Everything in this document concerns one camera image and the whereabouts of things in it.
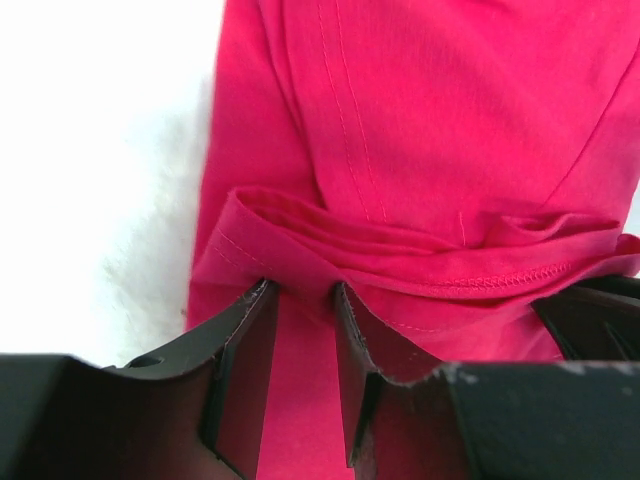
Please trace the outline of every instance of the black plastic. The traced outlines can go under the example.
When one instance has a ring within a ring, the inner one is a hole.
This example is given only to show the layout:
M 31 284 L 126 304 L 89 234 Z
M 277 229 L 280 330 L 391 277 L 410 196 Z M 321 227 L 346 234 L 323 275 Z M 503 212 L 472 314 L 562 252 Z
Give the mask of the black plastic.
M 255 478 L 277 299 L 261 282 L 125 368 L 1 356 L 0 478 Z
M 588 280 L 533 307 L 564 358 L 640 361 L 640 280 Z
M 575 302 L 603 306 L 594 317 L 604 323 L 637 320 L 634 297 L 584 290 L 554 297 L 547 321 L 573 327 L 584 318 Z M 348 285 L 335 299 L 345 447 L 357 479 L 640 478 L 640 364 L 442 364 Z M 578 327 L 572 345 L 582 345 Z M 620 341 L 634 335 L 625 329 Z

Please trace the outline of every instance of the pink fabric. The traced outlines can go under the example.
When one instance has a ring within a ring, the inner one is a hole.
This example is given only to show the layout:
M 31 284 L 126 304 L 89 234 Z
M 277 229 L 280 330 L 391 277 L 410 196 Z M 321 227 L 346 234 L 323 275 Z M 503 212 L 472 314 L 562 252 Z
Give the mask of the pink fabric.
M 443 360 L 559 357 L 528 304 L 635 274 L 640 1 L 227 0 L 189 326 L 283 285 L 260 479 L 345 468 L 330 288 Z

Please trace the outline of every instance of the white surface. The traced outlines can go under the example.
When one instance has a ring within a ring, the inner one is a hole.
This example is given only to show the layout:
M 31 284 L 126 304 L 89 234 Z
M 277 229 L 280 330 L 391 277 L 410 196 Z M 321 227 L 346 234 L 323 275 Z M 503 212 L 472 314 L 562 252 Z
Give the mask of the white surface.
M 222 6 L 0 0 L 0 351 L 180 333 Z

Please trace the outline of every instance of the folded fabric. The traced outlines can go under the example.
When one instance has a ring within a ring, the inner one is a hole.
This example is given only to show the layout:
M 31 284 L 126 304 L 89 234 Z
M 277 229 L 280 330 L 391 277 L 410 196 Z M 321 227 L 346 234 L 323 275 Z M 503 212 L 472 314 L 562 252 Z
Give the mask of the folded fabric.
M 553 361 L 529 307 L 633 275 L 640 1 L 227 0 L 188 326 L 283 287 L 260 479 L 346 469 L 329 292 L 442 360 Z

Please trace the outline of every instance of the stitching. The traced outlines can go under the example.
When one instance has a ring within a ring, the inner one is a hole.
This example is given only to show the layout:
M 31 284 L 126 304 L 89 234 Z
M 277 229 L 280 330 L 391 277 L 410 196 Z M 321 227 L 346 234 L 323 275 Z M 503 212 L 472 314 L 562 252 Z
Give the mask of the stitching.
M 462 230 L 462 246 L 467 246 L 467 235 L 464 233 L 464 223 L 462 223 L 462 212 L 458 212 L 458 220 L 460 220 L 460 230 Z
M 333 91 L 333 98 L 336 102 L 336 106 L 338 107 L 338 114 L 340 115 L 340 123 L 342 123 L 342 135 L 344 137 L 344 149 L 347 155 L 347 164 L 349 165 L 349 171 L 351 172 L 351 177 L 353 179 L 353 184 L 356 187 L 356 191 L 358 192 L 358 198 L 360 198 L 360 203 L 362 204 L 362 209 L 364 210 L 364 214 L 367 217 L 367 221 L 370 221 L 369 212 L 367 211 L 367 207 L 364 205 L 364 199 L 362 197 L 362 192 L 360 191 L 360 187 L 358 186 L 358 182 L 356 181 L 356 176 L 353 172 L 353 165 L 351 163 L 351 154 L 349 153 L 349 143 L 347 141 L 347 127 L 344 121 L 344 115 L 342 113 L 342 107 L 340 107 L 340 102 L 338 100 L 338 92 L 336 91 L 336 86 L 333 81 L 333 76 L 331 75 L 331 69 L 329 68 L 329 57 L 327 56 L 327 43 L 324 36 L 324 26 L 322 23 L 322 10 L 320 8 L 320 1 L 317 2 L 318 5 L 318 20 L 320 21 L 320 36 L 322 37 L 322 53 L 324 55 L 324 66 L 327 70 L 327 77 L 329 77 L 329 83 L 331 84 L 331 90 Z
M 220 251 L 220 249 L 218 247 L 216 247 L 215 245 L 213 245 L 213 249 L 218 252 L 218 254 L 224 258 L 227 262 L 229 262 L 231 265 L 233 265 L 234 267 L 236 267 L 238 270 L 242 270 L 242 268 L 240 268 L 240 265 L 238 265 L 237 263 L 231 261 L 224 253 L 222 253 L 222 251 Z
M 526 270 L 510 275 L 496 275 L 493 277 L 458 278 L 445 282 L 424 282 L 422 285 L 433 287 L 456 287 L 465 290 L 487 290 L 490 288 L 504 288 L 524 285 L 537 280 L 564 273 L 573 266 L 572 263 L 559 263 L 534 270 Z
M 380 204 L 380 208 L 382 209 L 382 217 L 384 218 L 384 223 L 387 223 L 387 211 L 382 204 L 382 199 L 380 197 L 380 192 L 378 191 L 378 186 L 376 185 L 376 181 L 373 178 L 373 172 L 371 171 L 371 158 L 369 156 L 369 147 L 367 146 L 367 138 L 364 134 L 364 127 L 362 126 L 362 116 L 360 115 L 360 108 L 358 107 L 358 101 L 356 100 L 355 92 L 353 91 L 353 85 L 351 83 L 351 76 L 349 75 L 349 68 L 347 67 L 347 59 L 344 53 L 344 42 L 342 40 L 342 22 L 340 20 L 340 6 L 338 5 L 338 0 L 336 2 L 336 16 L 338 20 L 338 37 L 340 39 L 340 54 L 342 56 L 342 65 L 344 66 L 344 71 L 347 77 L 347 84 L 349 86 L 349 91 L 351 92 L 351 98 L 353 99 L 353 105 L 356 110 L 356 117 L 358 118 L 358 127 L 360 127 L 360 135 L 362 136 L 362 143 L 364 144 L 364 153 L 365 160 L 367 163 L 367 170 L 369 171 L 369 180 L 371 181 L 371 186 L 376 194 L 376 198 L 378 199 L 378 203 Z
M 258 260 L 257 258 L 255 258 L 253 255 L 251 255 L 250 253 L 246 252 L 240 245 L 238 245 L 236 242 L 234 242 L 233 240 L 231 240 L 229 237 L 227 237 L 224 232 L 222 230 L 220 230 L 219 227 L 216 227 L 216 230 L 218 230 L 218 233 L 220 233 L 220 235 L 222 236 L 222 238 L 224 238 L 227 242 L 229 242 L 231 245 L 233 245 L 239 252 L 243 253 L 245 256 L 247 256 L 248 258 L 250 258 L 251 260 L 253 260 L 254 262 L 258 263 L 259 265 L 263 266 L 264 268 L 266 268 L 267 270 L 269 270 L 271 273 L 273 273 L 273 269 L 268 266 L 265 265 L 263 262 L 261 262 L 260 260 Z
M 633 65 L 633 62 L 635 61 L 636 56 L 638 55 L 638 50 L 640 50 L 640 40 L 638 40 L 638 46 L 636 47 L 635 53 L 631 57 L 631 61 L 629 62 L 629 65 L 627 65 L 627 68 L 624 70 L 622 76 L 620 77 L 620 80 L 618 81 L 618 84 L 616 85 L 616 88 L 613 90 L 613 94 L 611 95 L 611 98 L 607 102 L 607 105 L 604 107 L 604 110 L 602 110 L 602 114 L 600 115 L 600 118 L 598 118 L 598 121 L 596 122 L 595 127 L 593 127 L 593 130 L 591 131 L 591 134 L 589 135 L 589 138 L 587 138 L 587 141 L 585 142 L 584 146 L 582 147 L 582 150 L 580 150 L 580 153 L 578 154 L 578 156 L 576 157 L 574 162 L 569 167 L 569 170 L 567 170 L 567 172 L 564 174 L 564 176 L 560 179 L 560 182 L 551 191 L 551 193 L 549 194 L 547 199 L 542 203 L 542 205 L 540 205 L 538 207 L 538 210 L 543 208 L 547 203 L 549 203 L 549 200 L 551 200 L 553 198 L 553 196 L 558 192 L 558 190 L 560 190 L 560 187 L 565 182 L 565 180 L 569 177 L 569 175 L 571 174 L 573 169 L 576 167 L 578 162 L 580 162 L 580 160 L 582 160 L 582 156 L 584 155 L 585 150 L 591 144 L 591 140 L 593 140 L 593 137 L 595 136 L 596 132 L 598 131 L 598 128 L 600 128 L 600 124 L 602 123 L 602 119 L 608 113 L 609 107 L 611 106 L 611 104 L 613 103 L 614 98 L 618 94 L 618 90 L 620 89 L 620 85 L 622 85 L 625 77 L 629 74 L 629 71 L 631 70 L 631 66 Z
M 452 329 L 448 329 L 448 328 L 436 328 L 434 330 L 428 330 L 426 328 L 420 328 L 420 327 L 414 327 L 412 325 L 406 325 L 404 323 L 400 323 L 400 322 L 394 322 L 392 320 L 385 320 L 385 322 L 394 325 L 396 327 L 404 327 L 404 328 L 408 328 L 410 330 L 415 330 L 417 332 L 424 332 L 424 333 L 442 333 L 442 332 L 448 332 L 451 331 Z

